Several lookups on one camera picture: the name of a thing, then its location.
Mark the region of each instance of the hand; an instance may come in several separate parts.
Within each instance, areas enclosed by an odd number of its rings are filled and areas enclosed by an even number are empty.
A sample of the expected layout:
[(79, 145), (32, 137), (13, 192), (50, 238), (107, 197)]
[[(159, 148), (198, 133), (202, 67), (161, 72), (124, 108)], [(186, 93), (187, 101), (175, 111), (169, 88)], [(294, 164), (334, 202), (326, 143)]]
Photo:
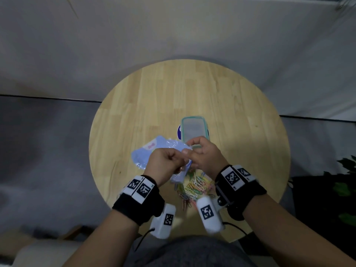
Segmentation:
[(174, 148), (157, 148), (149, 156), (144, 175), (150, 176), (157, 186), (165, 184), (174, 173), (184, 170), (189, 159)]
[(219, 148), (203, 136), (190, 139), (186, 144), (188, 146), (194, 144), (202, 146), (193, 150), (183, 149), (182, 153), (192, 161), (191, 169), (201, 169), (213, 180), (225, 166), (229, 165)]

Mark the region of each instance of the wooden tabletop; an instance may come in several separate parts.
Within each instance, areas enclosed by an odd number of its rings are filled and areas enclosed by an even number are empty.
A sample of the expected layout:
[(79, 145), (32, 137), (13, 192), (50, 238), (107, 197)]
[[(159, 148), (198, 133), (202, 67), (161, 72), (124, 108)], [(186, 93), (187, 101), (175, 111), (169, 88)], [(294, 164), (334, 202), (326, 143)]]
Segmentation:
[[(177, 139), (185, 116), (203, 116), (210, 139), (232, 165), (243, 165), (268, 194), (281, 199), (289, 177), (290, 150), (286, 130), (276, 109), (251, 82), (225, 67), (197, 60), (170, 60), (144, 67), (114, 87), (100, 105), (90, 131), (89, 157), (96, 186), (112, 207), (118, 193), (141, 175), (131, 152), (158, 135)], [(169, 182), (160, 188), (167, 203), (177, 207), (171, 238), (206, 235), (198, 212), (182, 210), (182, 199)], [(245, 221), (223, 221), (251, 232)], [(144, 234), (150, 225), (143, 224)], [(227, 226), (221, 238), (243, 237)]]

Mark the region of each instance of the plastic wrapper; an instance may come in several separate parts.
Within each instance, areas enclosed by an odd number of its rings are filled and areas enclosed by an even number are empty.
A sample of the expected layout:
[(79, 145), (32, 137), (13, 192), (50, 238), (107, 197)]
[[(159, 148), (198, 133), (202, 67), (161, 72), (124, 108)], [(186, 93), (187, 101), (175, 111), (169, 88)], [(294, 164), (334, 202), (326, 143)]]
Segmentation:
[[(145, 146), (137, 149), (131, 153), (131, 158), (134, 164), (140, 169), (146, 169), (147, 163), (149, 161), (149, 156), (156, 148), (175, 148), (178, 151), (183, 149), (192, 149), (182, 141), (176, 141), (174, 139), (165, 139), (163, 136), (158, 136), (157, 138), (151, 140)], [(185, 166), (185, 170), (179, 174), (174, 174), (171, 177), (173, 183), (183, 183), (184, 177), (187, 174), (192, 161), (189, 160), (188, 164)]]

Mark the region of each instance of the white wall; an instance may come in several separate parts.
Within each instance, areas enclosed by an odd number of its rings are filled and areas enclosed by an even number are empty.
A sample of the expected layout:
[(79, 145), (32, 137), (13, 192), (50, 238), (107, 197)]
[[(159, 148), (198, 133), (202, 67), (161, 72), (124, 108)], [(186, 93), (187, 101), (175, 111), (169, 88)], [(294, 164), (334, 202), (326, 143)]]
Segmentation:
[(247, 77), (280, 114), (356, 120), (355, 16), (337, 20), (336, 2), (71, 2), (79, 19), (66, 0), (0, 0), (0, 93), (102, 100), (148, 63), (196, 58)]

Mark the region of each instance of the person's right forearm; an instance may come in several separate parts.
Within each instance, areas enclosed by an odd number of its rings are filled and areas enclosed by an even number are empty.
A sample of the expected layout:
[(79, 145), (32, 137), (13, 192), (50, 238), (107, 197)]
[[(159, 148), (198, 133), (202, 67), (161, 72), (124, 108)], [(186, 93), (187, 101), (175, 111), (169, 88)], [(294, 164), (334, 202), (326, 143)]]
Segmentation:
[(270, 196), (255, 196), (243, 216), (279, 266), (356, 266), (336, 246), (290, 215)]

